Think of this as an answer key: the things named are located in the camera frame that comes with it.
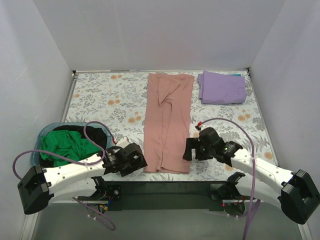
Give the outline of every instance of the blue basket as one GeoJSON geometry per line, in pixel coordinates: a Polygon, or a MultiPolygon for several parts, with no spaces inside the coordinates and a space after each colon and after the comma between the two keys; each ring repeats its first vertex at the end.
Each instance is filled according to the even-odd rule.
{"type": "MultiPolygon", "coordinates": [[[[56,123],[51,123],[50,125],[46,126],[44,129],[41,130],[41,132],[38,135],[38,138],[36,140],[36,144],[34,146],[34,149],[40,149],[41,148],[41,138],[46,136],[49,132],[51,132],[53,129],[57,128],[57,127],[61,127],[61,126],[66,126],[66,125],[72,125],[72,126],[85,126],[86,122],[56,122],[56,123]]],[[[102,127],[100,124],[98,123],[92,123],[89,125],[90,127],[94,127],[94,128],[100,128],[103,130],[103,132],[106,134],[107,136],[107,141],[106,141],[106,148],[110,148],[111,144],[112,144],[112,138],[110,136],[110,134],[108,133],[108,131],[102,127]]],[[[30,157],[30,161],[32,166],[35,166],[37,164],[39,164],[39,152],[33,152],[31,154],[30,157]]]]}

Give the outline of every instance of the wire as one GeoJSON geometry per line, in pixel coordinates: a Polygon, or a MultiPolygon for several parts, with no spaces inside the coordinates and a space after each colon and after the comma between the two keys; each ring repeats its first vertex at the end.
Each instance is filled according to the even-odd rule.
{"type": "Polygon", "coordinates": [[[103,195],[102,197],[98,198],[97,200],[103,199],[106,195],[107,195],[107,191],[105,191],[105,192],[104,192],[104,195],[103,195]]]}
{"type": "MultiPolygon", "coordinates": [[[[99,122],[99,121],[90,121],[90,122],[86,123],[86,124],[84,125],[84,127],[83,127],[84,136],[86,137],[86,139],[89,140],[89,142],[91,142],[93,145],[95,145],[96,147],[98,147],[98,148],[101,149],[101,151],[102,151],[102,156],[101,156],[101,158],[100,158],[99,160],[97,160],[97,161],[87,163],[88,166],[91,166],[91,165],[95,165],[95,164],[100,163],[100,162],[106,157],[106,152],[107,152],[103,147],[101,147],[100,145],[98,145],[98,144],[96,144],[94,141],[92,141],[92,140],[88,137],[88,135],[87,135],[87,131],[86,131],[86,130],[87,130],[87,126],[88,126],[89,124],[95,124],[95,123],[102,125],[102,126],[109,132],[109,134],[111,135],[112,141],[115,142],[115,140],[114,140],[115,138],[114,138],[113,134],[110,132],[109,128],[108,128],[106,125],[104,125],[102,122],[99,122]]],[[[84,162],[78,162],[78,161],[72,160],[72,159],[70,159],[70,158],[67,158],[67,157],[64,157],[64,156],[55,154],[55,153],[53,153],[53,152],[49,152],[49,151],[45,151],[45,150],[40,150],[40,149],[28,150],[28,151],[24,151],[24,152],[20,153],[18,156],[16,156],[16,158],[13,160],[13,163],[12,163],[12,171],[13,171],[13,174],[14,174],[19,180],[22,180],[22,177],[20,177],[20,176],[18,175],[18,173],[17,173],[16,163],[17,163],[17,161],[18,161],[18,159],[19,159],[20,157],[22,157],[22,156],[25,155],[25,154],[29,154],[29,153],[43,153],[43,154],[48,154],[48,155],[51,155],[51,156],[60,158],[60,159],[62,159],[62,160],[68,161],[69,163],[78,164],[78,165],[82,165],[82,166],[85,166],[85,165],[86,165],[84,162]]]]}
{"type": "Polygon", "coordinates": [[[256,215],[257,209],[260,205],[260,200],[257,200],[257,209],[252,212],[252,205],[253,205],[253,201],[254,201],[254,194],[255,194],[255,186],[256,186],[256,161],[255,161],[255,146],[254,146],[254,142],[252,141],[251,137],[249,136],[249,134],[236,122],[226,119],[226,118],[222,118],[222,117],[214,117],[214,118],[210,118],[207,119],[205,121],[199,122],[197,124],[198,127],[200,127],[202,124],[207,123],[209,121],[212,120],[223,120],[223,121],[227,121],[229,123],[232,123],[234,125],[236,125],[244,134],[245,136],[248,138],[250,144],[251,144],[251,156],[252,156],[252,188],[251,188],[251,196],[250,196],[250,201],[249,201],[249,208],[248,208],[248,212],[246,214],[247,218],[245,221],[245,227],[244,227],[244,231],[243,231],[243,237],[242,240],[245,240],[249,231],[249,227],[251,222],[253,221],[253,218],[256,215]]]}
{"type": "Polygon", "coordinates": [[[109,208],[111,202],[112,202],[112,197],[111,197],[111,199],[109,200],[108,204],[106,205],[107,208],[109,208]]]}
{"type": "Polygon", "coordinates": [[[245,200],[246,200],[246,196],[243,196],[243,200],[240,204],[243,204],[245,202],[245,200]]]}
{"type": "Polygon", "coordinates": [[[110,226],[110,224],[107,224],[105,221],[103,221],[101,218],[99,217],[95,217],[95,216],[92,216],[89,214],[90,217],[92,217],[93,219],[95,220],[98,220],[100,223],[102,223],[104,226],[106,226],[109,230],[111,231],[114,231],[116,230],[116,225],[114,223],[114,221],[108,216],[108,215],[105,215],[104,213],[102,212],[99,212],[98,210],[94,209],[93,207],[89,206],[88,204],[86,203],[83,203],[82,201],[76,199],[75,197],[72,198],[73,200],[75,200],[77,203],[81,204],[82,206],[86,207],[87,209],[90,209],[91,211],[94,211],[95,213],[101,215],[102,217],[104,217],[105,219],[108,220],[108,222],[112,225],[110,226]]]}
{"type": "MultiPolygon", "coordinates": [[[[66,157],[64,157],[64,156],[55,154],[55,153],[53,153],[53,152],[45,151],[45,150],[39,150],[39,149],[28,150],[28,151],[24,151],[24,152],[20,153],[20,154],[19,154],[18,156],[16,156],[16,158],[14,159],[13,164],[12,164],[12,171],[13,171],[14,175],[15,175],[19,180],[22,180],[22,177],[20,177],[20,176],[18,175],[17,171],[16,171],[16,163],[17,163],[18,159],[19,159],[21,156],[23,156],[23,155],[25,155],[25,154],[28,154],[28,153],[44,153],[44,154],[48,154],[48,155],[51,155],[51,156],[55,156],[55,157],[60,158],[60,159],[62,159],[62,160],[68,161],[68,162],[70,162],[70,163],[78,164],[78,165],[83,165],[83,166],[85,166],[85,165],[90,166],[90,165],[95,165],[95,164],[100,163],[100,162],[106,157],[107,151],[106,151],[103,147],[101,147],[100,145],[96,144],[94,141],[92,141],[92,140],[88,137],[88,135],[87,135],[87,126],[88,126],[89,124],[100,124],[100,125],[102,125],[102,126],[109,132],[110,136],[112,137],[113,143],[116,143],[115,137],[113,136],[113,134],[111,133],[111,131],[109,130],[109,128],[108,128],[105,124],[103,124],[102,122],[99,122],[99,121],[90,121],[90,122],[87,122],[87,123],[84,125],[84,127],[83,127],[83,133],[84,133],[84,136],[86,137],[86,139],[88,139],[89,142],[91,142],[93,145],[95,145],[95,146],[97,146],[98,148],[100,148],[101,151],[102,151],[102,157],[101,157],[99,160],[85,164],[85,163],[78,162],[78,161],[75,161],[75,160],[66,158],[66,157]]],[[[85,206],[87,209],[90,209],[90,210],[98,213],[99,215],[103,216],[105,219],[107,219],[107,220],[111,223],[111,225],[113,226],[113,228],[112,228],[110,225],[108,225],[105,221],[103,221],[102,219],[100,219],[99,217],[95,217],[95,216],[89,215],[90,217],[92,217],[92,218],[95,219],[95,220],[98,220],[100,223],[102,223],[104,226],[106,226],[109,230],[111,230],[111,231],[116,230],[116,225],[114,224],[113,220],[112,220],[109,216],[107,216],[107,215],[105,215],[105,214],[97,211],[97,210],[94,209],[93,207],[91,207],[91,206],[89,206],[89,205],[87,205],[87,204],[79,201],[79,200],[76,199],[75,197],[73,197],[72,199],[75,200],[77,203],[85,206]]]]}
{"type": "MultiPolygon", "coordinates": [[[[251,214],[255,213],[258,210],[260,203],[261,203],[260,199],[257,199],[257,201],[255,202],[255,204],[252,207],[251,214]]],[[[232,218],[243,218],[243,217],[246,217],[248,215],[248,212],[246,212],[246,213],[244,213],[242,215],[230,215],[230,214],[225,215],[225,214],[218,213],[218,212],[215,212],[215,211],[206,211],[206,213],[213,214],[213,215],[219,215],[219,216],[223,216],[223,217],[227,216],[227,217],[232,217],[232,218]]]]}

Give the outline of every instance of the black cloth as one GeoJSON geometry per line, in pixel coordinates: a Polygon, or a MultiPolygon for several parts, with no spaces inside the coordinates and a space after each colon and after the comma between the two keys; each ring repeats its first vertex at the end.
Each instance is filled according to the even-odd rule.
{"type": "MultiPolygon", "coordinates": [[[[63,126],[58,126],[52,131],[59,131],[59,130],[68,130],[68,131],[75,131],[81,134],[81,138],[85,139],[86,136],[84,134],[84,127],[83,126],[76,126],[76,125],[63,125],[63,126]]],[[[101,128],[96,128],[93,126],[87,126],[86,129],[86,134],[88,137],[94,141],[96,144],[98,144],[100,147],[106,149],[107,147],[107,139],[108,136],[106,133],[101,129],[101,128]]],[[[41,155],[39,154],[39,164],[43,168],[53,168],[54,167],[54,162],[53,161],[46,161],[43,160],[41,155]]]]}

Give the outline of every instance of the purple cloth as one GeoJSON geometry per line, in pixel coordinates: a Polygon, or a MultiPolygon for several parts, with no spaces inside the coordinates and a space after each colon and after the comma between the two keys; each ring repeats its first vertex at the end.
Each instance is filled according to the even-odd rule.
{"type": "Polygon", "coordinates": [[[246,101],[244,76],[204,71],[198,75],[199,99],[203,104],[241,104],[246,101]]]}

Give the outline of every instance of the gray floor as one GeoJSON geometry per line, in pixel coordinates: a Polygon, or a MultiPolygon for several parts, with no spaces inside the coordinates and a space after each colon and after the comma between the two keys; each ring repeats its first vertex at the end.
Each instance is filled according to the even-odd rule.
{"type": "MultiPolygon", "coordinates": [[[[109,231],[84,215],[79,204],[54,203],[39,213],[33,240],[238,240],[245,218],[235,219],[207,210],[111,211],[117,229],[109,231]]],[[[300,240],[298,225],[279,209],[262,203],[247,240],[300,240]]]]}

